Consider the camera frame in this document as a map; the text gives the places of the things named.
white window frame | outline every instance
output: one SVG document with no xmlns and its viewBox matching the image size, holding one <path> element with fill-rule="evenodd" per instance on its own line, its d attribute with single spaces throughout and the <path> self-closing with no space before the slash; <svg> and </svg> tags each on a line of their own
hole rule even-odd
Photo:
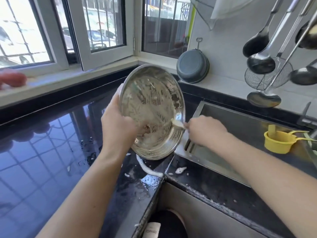
<svg viewBox="0 0 317 238">
<path fill-rule="evenodd" d="M 78 54 L 83 71 L 102 67 L 114 61 L 133 55 L 133 0 L 125 0 L 125 32 L 126 46 L 91 52 L 85 15 L 81 0 L 68 0 L 70 15 L 73 22 Z"/>
<path fill-rule="evenodd" d="M 42 35 L 45 35 L 47 39 L 49 45 L 47 48 L 50 49 L 53 60 L 51 63 L 35 63 L 34 65 L 21 68 L 19 68 L 19 66 L 7 68 L 14 68 L 17 71 L 24 73 L 26 76 L 40 76 L 66 70 L 69 68 L 69 64 L 57 23 L 58 20 L 54 18 L 55 12 L 53 10 L 52 2 L 51 0 L 34 0 L 34 3 L 41 22 L 40 24 L 44 30 Z"/>
</svg>

white tiled wall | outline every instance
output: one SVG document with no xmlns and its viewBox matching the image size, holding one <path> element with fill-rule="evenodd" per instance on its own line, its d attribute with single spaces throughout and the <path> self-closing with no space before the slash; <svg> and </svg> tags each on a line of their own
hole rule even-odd
<svg viewBox="0 0 317 238">
<path fill-rule="evenodd" d="M 301 0 L 295 12 L 287 22 L 284 30 L 278 36 L 272 46 L 271 55 L 276 56 L 283 40 L 294 23 L 306 0 Z M 211 68 L 208 76 L 197 86 L 222 92 L 228 95 L 246 99 L 249 92 L 254 91 L 244 81 L 244 73 L 247 69 L 246 58 L 242 54 L 244 44 L 260 31 L 275 3 L 275 0 L 254 0 L 236 16 L 217 20 L 212 31 L 209 31 L 204 21 L 196 15 L 192 30 L 189 49 L 197 47 L 196 38 L 203 37 L 199 48 L 207 56 Z M 274 17 L 270 26 L 270 36 L 275 31 L 291 0 L 284 0 L 279 13 Z M 301 21 L 299 29 L 312 15 L 317 3 L 313 4 L 311 11 Z M 287 57 L 295 46 L 293 37 L 287 46 L 283 57 Z M 294 69 L 302 68 L 317 58 L 317 50 L 304 50 L 299 48 L 290 62 Z M 275 90 L 282 98 L 278 108 L 301 113 L 307 102 L 315 100 L 317 103 L 317 84 L 304 87 L 291 82 Z"/>
</svg>

stainless steel plate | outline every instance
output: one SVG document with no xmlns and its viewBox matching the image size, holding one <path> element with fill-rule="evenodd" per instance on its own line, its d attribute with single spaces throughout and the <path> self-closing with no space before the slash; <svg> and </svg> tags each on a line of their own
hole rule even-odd
<svg viewBox="0 0 317 238">
<path fill-rule="evenodd" d="M 185 103 L 175 78 L 163 68 L 145 64 L 134 69 L 120 92 L 119 108 L 139 127 L 132 149 L 139 156 L 158 160 L 168 156 L 184 130 L 172 126 L 171 118 L 185 121 Z"/>
</svg>

yellow measuring cup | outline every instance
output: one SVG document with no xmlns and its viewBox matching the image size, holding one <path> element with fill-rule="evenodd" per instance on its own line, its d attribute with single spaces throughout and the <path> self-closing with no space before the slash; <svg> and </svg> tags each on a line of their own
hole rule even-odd
<svg viewBox="0 0 317 238">
<path fill-rule="evenodd" d="M 269 151 L 277 153 L 277 154 L 287 154 L 292 145 L 296 143 L 297 140 L 311 140 L 317 141 L 310 138 L 298 138 L 293 133 L 301 132 L 306 133 L 308 131 L 292 131 L 289 133 L 276 131 L 274 139 L 269 138 L 268 131 L 264 133 L 265 142 L 264 147 L 267 148 Z"/>
</svg>

stainless steel sink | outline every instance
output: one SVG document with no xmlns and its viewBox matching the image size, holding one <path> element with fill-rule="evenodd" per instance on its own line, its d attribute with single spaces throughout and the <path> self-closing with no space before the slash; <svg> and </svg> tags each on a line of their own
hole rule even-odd
<svg viewBox="0 0 317 238">
<path fill-rule="evenodd" d="M 313 153 L 307 141 L 297 141 L 296 144 L 293 145 L 291 151 L 285 155 L 270 152 L 264 147 L 264 133 L 267 131 L 269 124 L 275 123 L 269 123 L 265 120 L 204 101 L 200 102 L 193 117 L 198 117 L 200 115 L 211 116 L 220 120 L 228 129 L 228 132 L 232 133 L 240 140 L 301 169 L 317 179 L 317 156 Z M 285 132 L 291 131 L 290 128 L 277 124 L 276 129 Z M 188 131 L 184 133 L 175 153 L 248 186 L 248 183 L 243 177 L 241 177 L 223 158 L 206 147 L 191 142 L 188 139 Z"/>
</svg>

